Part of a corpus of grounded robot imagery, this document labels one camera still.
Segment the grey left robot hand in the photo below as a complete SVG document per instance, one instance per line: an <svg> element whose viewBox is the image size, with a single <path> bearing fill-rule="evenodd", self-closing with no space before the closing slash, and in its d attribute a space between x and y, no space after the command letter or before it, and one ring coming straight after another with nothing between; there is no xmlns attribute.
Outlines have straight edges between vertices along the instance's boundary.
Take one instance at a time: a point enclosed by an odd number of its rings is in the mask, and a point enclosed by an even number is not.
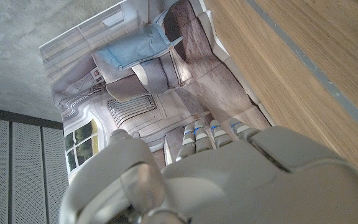
<svg viewBox="0 0 358 224"><path fill-rule="evenodd" d="M231 119L187 126L175 162L160 169L125 130L80 169L60 223L358 223L358 171L290 129Z"/></svg>

